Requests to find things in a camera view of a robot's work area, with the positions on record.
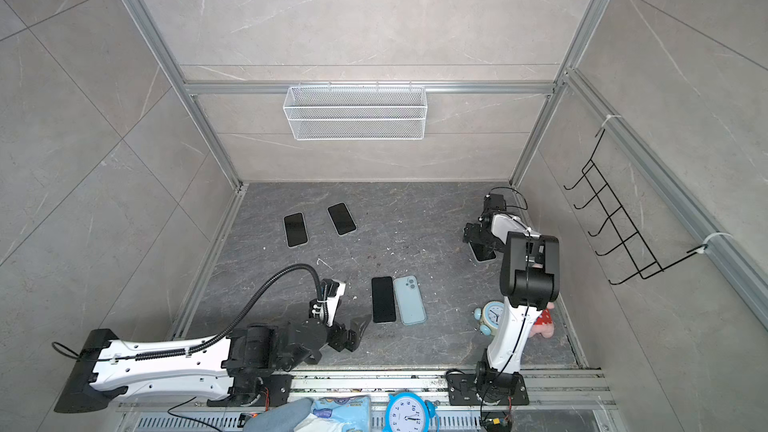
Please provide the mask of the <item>grey-green phone case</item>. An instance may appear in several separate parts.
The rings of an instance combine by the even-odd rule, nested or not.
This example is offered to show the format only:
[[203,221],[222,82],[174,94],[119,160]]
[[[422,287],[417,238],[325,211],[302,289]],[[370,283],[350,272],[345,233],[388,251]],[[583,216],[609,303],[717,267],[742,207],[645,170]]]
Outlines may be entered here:
[[393,287],[401,322],[406,326],[424,323],[427,316],[416,277],[396,278]]

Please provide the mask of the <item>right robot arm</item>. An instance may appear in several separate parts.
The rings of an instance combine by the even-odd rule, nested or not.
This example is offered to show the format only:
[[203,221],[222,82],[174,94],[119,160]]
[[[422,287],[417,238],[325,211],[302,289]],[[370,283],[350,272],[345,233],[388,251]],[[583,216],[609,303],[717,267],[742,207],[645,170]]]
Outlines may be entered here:
[[480,392],[513,390],[522,383],[523,351],[535,322],[559,296],[559,240],[525,224],[516,213],[527,205],[509,204],[504,186],[485,194],[483,210],[474,223],[467,223],[463,242],[479,262],[502,256],[499,273],[501,308],[478,309],[475,318],[492,337],[477,364],[475,385]]

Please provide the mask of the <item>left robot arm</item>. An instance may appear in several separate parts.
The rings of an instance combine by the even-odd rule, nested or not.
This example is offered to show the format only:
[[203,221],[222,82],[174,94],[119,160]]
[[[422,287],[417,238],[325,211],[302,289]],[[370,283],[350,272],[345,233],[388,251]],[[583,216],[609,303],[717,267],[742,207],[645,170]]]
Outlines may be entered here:
[[54,410],[90,413],[113,402],[195,397],[209,407],[280,406],[288,401],[292,370],[315,365],[324,346],[355,351],[372,318],[349,325],[306,319],[283,327],[252,324],[221,339],[123,341],[110,329],[90,332]]

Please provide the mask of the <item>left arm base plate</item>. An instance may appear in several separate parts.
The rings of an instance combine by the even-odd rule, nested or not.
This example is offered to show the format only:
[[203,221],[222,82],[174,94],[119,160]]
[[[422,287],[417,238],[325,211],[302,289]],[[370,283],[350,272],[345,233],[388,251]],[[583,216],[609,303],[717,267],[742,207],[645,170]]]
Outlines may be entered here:
[[208,407],[277,407],[288,402],[293,376],[273,374],[266,377],[238,376],[228,394],[220,400],[208,400]]

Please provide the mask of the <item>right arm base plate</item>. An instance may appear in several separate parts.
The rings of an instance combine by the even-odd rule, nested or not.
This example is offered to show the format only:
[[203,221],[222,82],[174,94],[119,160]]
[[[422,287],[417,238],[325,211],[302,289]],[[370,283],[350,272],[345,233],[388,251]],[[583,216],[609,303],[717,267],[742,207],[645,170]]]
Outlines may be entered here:
[[453,406],[491,406],[530,404],[524,377],[519,372],[477,378],[452,369],[445,373],[449,403]]

